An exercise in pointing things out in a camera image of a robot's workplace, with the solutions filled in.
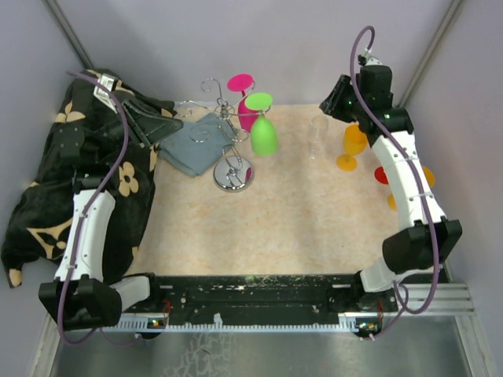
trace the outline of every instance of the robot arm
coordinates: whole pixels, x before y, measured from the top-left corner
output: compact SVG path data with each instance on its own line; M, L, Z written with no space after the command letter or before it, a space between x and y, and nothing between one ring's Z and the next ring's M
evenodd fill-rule
M334 90L321 103L320 109L335 119L358 122L384 168L398 208L398 233L383 242L383 257L355 276L356 285L363 295L366 292L386 291L393 287L393 282L433 266L431 236L428 220L421 206L421 196L425 196L434 222L440 263L444 263L452 251L461 237L462 229L458 220L447 220L431 193L417 154L409 114L404 108L392 107L391 69L382 65L367 50L358 57L358 62L362 66L357 75L358 88L365 102L408 152L424 187L424 194L420 194L408 161L358 103L350 78L341 75Z
M86 79L86 76L75 75ZM111 177L110 167L103 160L105 156L117 151L120 139L126 143L123 144L124 151L127 143L147 148L179 130L182 121L146 112L145 106L138 104L134 97L126 97L119 103L119 93L114 96L116 103L113 104L101 87L111 93L117 81L112 76L101 75L95 86L94 96L114 112L116 105L121 104L127 108L129 125L126 113L123 112L122 124L116 122L108 125L109 128L103 133L108 134L107 137L87 132L80 126L63 125L54 132L53 143L61 148L61 161L72 166L75 171L74 213L60 267L53 282L40 285L39 298L56 322L58 310L62 310L62 323L59 325L64 330L114 326L124 310L137 302L155 299L159 289L153 274L124 277L110 286L103 282L105 237L116 204L111 194L116 188L108 180ZM84 213L84 207L89 206L97 189L100 192ZM72 255L75 256L75 262L70 265ZM68 285L67 291L64 289L65 284Z
M52 283L41 284L39 298L56 321L61 289L67 278L77 223L81 211L95 188L84 189L73 197L72 227L60 267ZM114 326L121 313L136 302L146 300L154 289L154 276L126 277L113 285L103 283L102 260L108 220L115 200L109 191L100 192L82 222L77 246L75 269L68 286L64 305L64 329L100 328Z

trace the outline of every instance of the black blanket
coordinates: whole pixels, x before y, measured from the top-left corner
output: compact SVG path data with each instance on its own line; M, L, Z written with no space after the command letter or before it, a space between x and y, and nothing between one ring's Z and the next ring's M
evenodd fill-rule
M87 70L84 74L99 78L102 73L118 77L108 70ZM21 195L14 208L2 245L2 263L10 287L21 284L21 269L26 262L47 258L59 263L66 248L72 224L73 166L61 161L59 148L53 135L58 127L78 125L86 132L108 137L116 145L103 163L111 165L119 154L122 136L108 136L106 130L120 126L119 116L93 96L94 86L76 79L68 87L59 114L46 139L37 176ZM138 91L118 81L115 93L130 97L142 105L142 114L148 113L149 122L170 127L175 132L181 122L172 119L174 103L143 96ZM103 255L104 282L111 284L126 272L149 219L150 207L156 186L153 181L156 166L156 145L149 148L130 143L127 153L112 178L109 191L116 199L105 240Z

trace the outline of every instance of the wire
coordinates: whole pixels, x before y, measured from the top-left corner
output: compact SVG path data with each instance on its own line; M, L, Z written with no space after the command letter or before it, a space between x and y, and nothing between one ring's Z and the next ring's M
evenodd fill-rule
M402 314L406 312L407 303L409 303L409 290L407 289L407 287L405 285L401 285L400 284L400 286L398 286L397 284L395 284L395 290L397 292L397 296L399 295L399 293L398 293L398 288L399 287L403 288L403 290L406 293L406 297L404 299L404 305L402 305L402 308L400 308L400 310L398 311L397 315L390 321L389 324L387 324L387 326L385 328L383 328L380 331L380 333L372 335L369 338L360 338L360 339L376 340L376 339L380 338L381 336L383 336L384 334L386 334L389 331L389 329L392 328L398 322L398 320L400 319L400 317L402 316Z
M358 98L358 101L360 102L360 105L362 106L363 110L365 113L369 116L369 118L376 124L376 126L379 127L380 131L389 139L389 141L394 145L395 148L400 152L400 154L403 156L405 161L409 164L410 170L412 171L412 174L414 176L414 180L416 181L417 189L420 193L420 201L421 201L421 206L423 207L424 211L424 216L426 217L428 221L428 229L430 231L430 236L431 236L431 247L433 249L433 277L431 280L431 286L430 286L430 291L428 292L428 296L426 300L424 301L423 305L419 309L411 309L407 307L407 301L404 300L400 296L400 292L398 290L398 284L396 282L393 283L395 290L397 292L397 299L402 305L402 310L406 311L411 314L420 314L424 312L431 304L433 301L433 298L435 296L435 292L437 289L437 285L439 283L439 274L440 274L440 261L439 261L439 245L438 245L438 240L437 240L437 233L435 231L435 225L433 224L433 218L431 217L431 212L430 208L428 206L428 201L426 200L426 196L424 195L424 187L421 182L421 178L419 175L419 172L417 171L416 166L412 162L411 159L409 159L409 155L405 151L405 149L398 143L398 141L393 137L391 132L387 130L386 126L372 113L372 110L370 110L369 106L366 104L362 94L360 93L360 89L358 88L358 84L356 82L356 73L354 71L354 59L356 58L356 50L358 48L358 44L360 43L360 40L362 39L363 35L367 32L370 31L372 33L371 38L370 38L370 43L367 47L367 49L370 49L370 47L373 44L375 35L376 35L376 30L374 29L373 26L366 26L364 27L356 39L354 40L353 47L351 48L351 59L350 59L350 76L351 76L351 84L353 85L354 93L356 94L356 97ZM389 328L392 324L396 322L396 318L391 321L391 323L387 326Z
M70 255L68 272L66 275L66 279L63 282L63 288L61 289L60 301L59 301L59 304L57 307L57 329L60 333L61 340L67 346L78 346L78 345L83 344L85 341L87 341L89 339L89 337L96 331L96 329L89 331L89 333L87 333L83 338L81 338L79 340L70 340L66 336L66 334L64 333L64 327L63 327L64 302L66 300L68 286L70 285L70 281L72 280L73 270L75 268L75 260L77 257L77 248L79 247L79 240L80 240L80 236L82 233L83 220L86 217L87 212L89 211L90 207L93 205L93 202L95 201L95 199L97 198L99 193L105 188L108 181L110 181L110 179L112 178L112 175L119 168L119 165L120 165L121 161L123 160L124 155L126 154L127 144L129 142L129 126L127 125L127 117L126 117L126 113L124 112L122 104L117 99L117 97L110 90L108 90L108 88L101 85L96 79L93 79L93 78L91 78L87 75L84 75L82 73L78 73L78 72L74 72L74 71L67 71L67 73L70 76L76 77L77 79L82 79L84 81L90 82L94 86L97 86L98 88L104 90L110 96L110 99L113 101L114 105L117 108L117 111L119 112L120 120L121 120L121 123L123 124L123 133L124 133L123 146L120 149L120 152L119 152L119 155L117 156L116 161L113 163L112 167L110 167L110 170L105 175L105 177L103 178L103 180L101 181L101 183L97 187L96 191L94 191L93 195L87 201L86 205L84 206L84 208L79 216L79 220L77 221L77 226L75 228L75 239L73 240L72 253Z

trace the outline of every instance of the blue towel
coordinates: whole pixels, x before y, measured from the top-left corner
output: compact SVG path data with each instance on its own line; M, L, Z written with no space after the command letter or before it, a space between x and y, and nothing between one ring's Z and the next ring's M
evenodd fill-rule
M231 144L218 128L219 124L228 135L233 134L225 120L209 113L195 123L184 123L181 130L162 140L158 156L192 178L202 175L222 157L223 147ZM202 132L208 133L205 142L196 143L190 138L191 134L195 137Z

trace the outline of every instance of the white wall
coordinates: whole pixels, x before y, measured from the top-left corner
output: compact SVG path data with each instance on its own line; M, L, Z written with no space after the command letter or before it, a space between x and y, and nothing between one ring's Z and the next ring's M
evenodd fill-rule
M207 77L255 76L276 103L317 103L349 72L356 34L378 30L399 97L446 12L446 0L59 0L90 58L135 88L214 101Z
M0 2L0 242L19 195L35 177L46 134L80 64L40 0ZM39 284L55 266L26 265L23 285L9 289L0 273L0 374L26 376L45 310Z
M409 105L435 194L464 234L450 256L503 354L503 2L465 2ZM503 373L503 358L496 362Z

